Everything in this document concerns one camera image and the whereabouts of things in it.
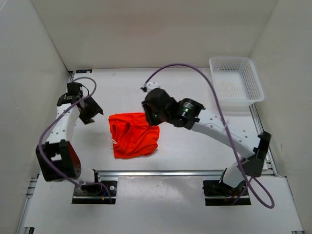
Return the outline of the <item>orange shorts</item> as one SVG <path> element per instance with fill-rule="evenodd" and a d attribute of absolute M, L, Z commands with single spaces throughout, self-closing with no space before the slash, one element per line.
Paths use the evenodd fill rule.
<path fill-rule="evenodd" d="M 160 128 L 150 126 L 145 113 L 121 113 L 108 118 L 116 159 L 150 156 L 158 148 Z"/>

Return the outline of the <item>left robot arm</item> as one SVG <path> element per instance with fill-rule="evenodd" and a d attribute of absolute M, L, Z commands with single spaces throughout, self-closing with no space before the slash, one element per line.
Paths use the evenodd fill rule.
<path fill-rule="evenodd" d="M 72 180 L 77 180 L 81 175 L 81 162 L 71 144 L 74 127 L 77 119 L 85 125 L 93 123 L 93 117 L 97 114 L 102 115 L 103 109 L 92 97 L 87 97 L 75 106 L 71 106 L 77 100 L 75 96 L 59 98 L 57 123 L 52 125 L 46 141 L 42 141 L 36 147 L 37 159 L 47 182 L 65 180 L 65 177 L 56 172 L 51 165 Z"/>

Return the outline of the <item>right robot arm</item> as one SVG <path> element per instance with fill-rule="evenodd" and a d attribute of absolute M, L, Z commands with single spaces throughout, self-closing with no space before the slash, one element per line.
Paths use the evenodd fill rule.
<path fill-rule="evenodd" d="M 172 97 L 167 100 L 153 98 L 143 101 L 142 107 L 151 126 L 167 122 L 209 136 L 236 151 L 239 161 L 225 170 L 219 182 L 219 190 L 223 194 L 232 194 L 244 176 L 261 176 L 271 141 L 268 132 L 263 131 L 256 136 L 231 125 L 225 127 L 220 117 L 189 98 L 179 102 Z"/>

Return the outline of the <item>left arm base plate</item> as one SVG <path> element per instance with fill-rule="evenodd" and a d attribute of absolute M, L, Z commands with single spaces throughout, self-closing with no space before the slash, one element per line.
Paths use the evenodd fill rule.
<path fill-rule="evenodd" d="M 84 188 L 75 187 L 72 204 L 115 204 L 117 198 L 117 180 L 103 180 L 101 183 L 106 186 L 110 195 L 99 185 L 87 186 Z"/>

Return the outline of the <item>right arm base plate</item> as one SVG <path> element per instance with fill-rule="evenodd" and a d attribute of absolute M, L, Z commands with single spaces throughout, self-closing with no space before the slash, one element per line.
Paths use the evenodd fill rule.
<path fill-rule="evenodd" d="M 204 180 L 203 192 L 205 206 L 249 206 L 251 200 L 245 180 L 236 187 L 231 187 L 223 182 L 224 172 L 219 180 Z"/>

